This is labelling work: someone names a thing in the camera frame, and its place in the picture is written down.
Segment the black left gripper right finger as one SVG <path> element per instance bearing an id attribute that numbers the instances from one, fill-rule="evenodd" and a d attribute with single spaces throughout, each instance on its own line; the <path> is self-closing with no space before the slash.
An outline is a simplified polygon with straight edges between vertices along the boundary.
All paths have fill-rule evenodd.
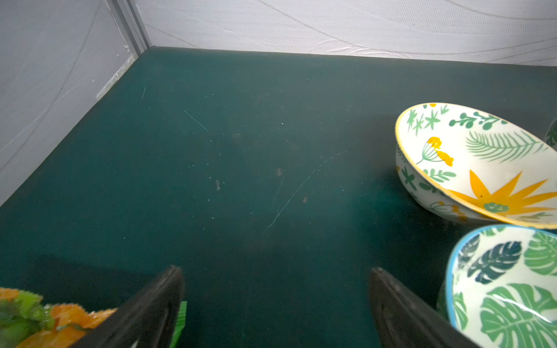
<path id="1" fill-rule="evenodd" d="M 372 268 L 369 293 L 383 347 L 476 347 L 396 277 Z"/>

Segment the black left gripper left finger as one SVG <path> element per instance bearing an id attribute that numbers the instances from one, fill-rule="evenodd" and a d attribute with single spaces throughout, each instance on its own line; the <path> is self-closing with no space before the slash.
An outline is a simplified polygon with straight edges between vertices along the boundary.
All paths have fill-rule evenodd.
<path id="1" fill-rule="evenodd" d="M 169 347 L 185 293 L 181 268 L 171 265 L 73 347 Z"/>

